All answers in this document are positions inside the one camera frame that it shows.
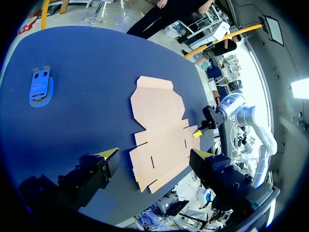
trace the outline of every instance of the person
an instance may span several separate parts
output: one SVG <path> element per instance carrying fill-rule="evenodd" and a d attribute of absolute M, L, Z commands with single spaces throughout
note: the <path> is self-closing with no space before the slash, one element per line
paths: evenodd
<path fill-rule="evenodd" d="M 206 13 L 214 1 L 215 0 L 160 0 L 154 8 L 129 29 L 127 34 L 148 39 L 163 28 L 196 10 L 201 14 Z"/>
<path fill-rule="evenodd" d="M 236 35 L 233 36 L 232 39 L 226 39 L 226 40 L 222 40 L 219 43 L 216 43 L 214 45 L 214 48 L 211 49 L 206 49 L 203 51 L 203 57 L 198 60 L 197 62 L 195 62 L 194 64 L 202 64 L 205 62 L 206 59 L 208 59 L 209 57 L 217 57 L 220 55 L 223 55 L 227 52 L 230 51 L 234 51 L 237 48 L 237 42 L 241 41 L 241 36 L 240 35 Z M 182 53 L 184 55 L 187 55 L 188 52 L 182 50 Z"/>

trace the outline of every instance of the stool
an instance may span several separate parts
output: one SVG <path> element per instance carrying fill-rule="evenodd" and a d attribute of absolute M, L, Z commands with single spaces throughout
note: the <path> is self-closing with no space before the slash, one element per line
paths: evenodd
<path fill-rule="evenodd" d="M 99 12 L 99 10 L 100 10 L 102 4 L 103 4 L 104 2 L 109 2 L 109 3 L 111 3 L 111 2 L 115 2 L 115 1 L 116 1 L 116 0 L 100 0 L 99 3 L 98 3 L 98 6 L 97 6 L 97 8 L 96 8 L 96 11 L 95 11 L 94 14 L 93 14 L 93 16 L 92 16 L 92 17 L 85 17 L 85 18 L 83 18 L 82 21 L 83 21 L 84 23 L 88 23 L 88 24 L 100 24 L 100 23 L 102 22 L 102 20 L 101 20 L 101 19 L 98 19 L 98 18 L 97 18 L 97 15 L 98 15 L 98 12 Z"/>

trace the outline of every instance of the blue table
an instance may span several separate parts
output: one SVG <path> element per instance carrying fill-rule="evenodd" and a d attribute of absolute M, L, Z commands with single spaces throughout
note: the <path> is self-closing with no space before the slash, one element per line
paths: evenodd
<path fill-rule="evenodd" d="M 28 102 L 32 69 L 50 65 L 54 93 L 50 103 Z M 141 193 L 129 151 L 134 133 L 144 130 L 133 118 L 130 96 L 141 76 L 171 80 L 183 98 L 184 118 L 199 124 L 206 95 L 194 65 L 153 42 L 108 29 L 59 27 L 24 38 L 14 51 L 0 88 L 1 147 L 18 186 L 44 174 L 57 182 L 85 153 L 120 148 L 122 163 L 106 189 L 80 212 L 110 224 L 140 213 L 186 174 L 188 167 L 155 194 Z M 213 145 L 213 132 L 201 149 Z"/>

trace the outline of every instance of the cardboard sheet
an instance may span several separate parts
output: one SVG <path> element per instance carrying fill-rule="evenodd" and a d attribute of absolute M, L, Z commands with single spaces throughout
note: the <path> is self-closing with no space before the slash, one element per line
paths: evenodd
<path fill-rule="evenodd" d="M 156 192 L 189 165 L 190 150 L 200 149 L 199 138 L 182 120 L 182 98 L 171 81 L 141 76 L 131 96 L 134 118 L 146 129 L 135 134 L 130 152 L 135 179 L 143 192 L 148 186 Z"/>

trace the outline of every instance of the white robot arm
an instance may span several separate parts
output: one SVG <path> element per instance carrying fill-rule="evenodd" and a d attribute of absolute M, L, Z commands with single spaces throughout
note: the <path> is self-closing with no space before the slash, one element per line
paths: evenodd
<path fill-rule="evenodd" d="M 262 125 L 260 122 L 256 107 L 248 107 L 242 91 L 236 90 L 226 96 L 215 111 L 211 107 L 206 107 L 203 109 L 203 113 L 207 121 L 202 122 L 200 129 L 214 129 L 233 116 L 235 116 L 239 126 L 253 127 L 256 135 L 263 143 L 259 148 L 259 162 L 253 178 L 253 186 L 255 188 L 260 186 L 267 174 L 268 156 L 277 153 L 277 142 L 269 127 Z"/>

